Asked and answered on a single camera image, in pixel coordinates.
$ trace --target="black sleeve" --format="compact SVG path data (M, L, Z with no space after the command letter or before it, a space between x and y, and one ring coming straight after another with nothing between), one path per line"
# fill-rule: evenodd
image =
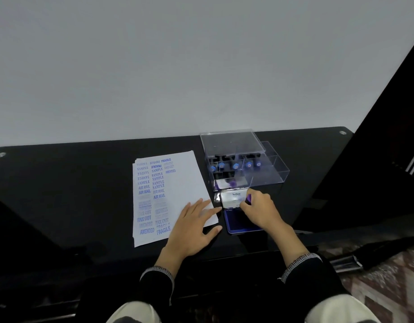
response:
M171 302L174 279L171 273L160 266L144 271L135 294L135 301L142 301L153 306L159 317L164 317Z
M324 257L310 253L297 258L282 275L296 322L304 321L309 311L330 297L350 294L333 266Z

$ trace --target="table surface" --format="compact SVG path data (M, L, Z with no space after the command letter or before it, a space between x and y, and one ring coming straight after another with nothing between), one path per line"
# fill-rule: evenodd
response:
M344 127L257 132L290 168L283 184L260 187L292 224L352 132ZM86 247L93 263L155 257L166 240L133 247L132 163L139 157L193 150L213 198L200 137L183 136L0 147L0 200L61 248ZM224 227L223 215L219 223ZM214 259L257 251L257 234L224 229L198 255ZM277 250L273 242L259 250Z

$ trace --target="clear plastic lid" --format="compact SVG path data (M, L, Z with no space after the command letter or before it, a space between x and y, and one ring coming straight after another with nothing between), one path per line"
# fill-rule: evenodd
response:
M202 133L200 136L207 157L265 152L252 129Z

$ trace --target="white wall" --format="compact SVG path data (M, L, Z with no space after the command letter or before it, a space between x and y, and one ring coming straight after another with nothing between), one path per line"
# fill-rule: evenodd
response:
M347 126L414 0L0 0L0 146Z

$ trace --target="stack of paper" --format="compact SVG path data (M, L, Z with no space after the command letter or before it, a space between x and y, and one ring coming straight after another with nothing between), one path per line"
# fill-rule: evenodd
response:
M135 247L168 238L188 202L210 198L193 151L139 158L132 175ZM214 215L204 226L216 223Z

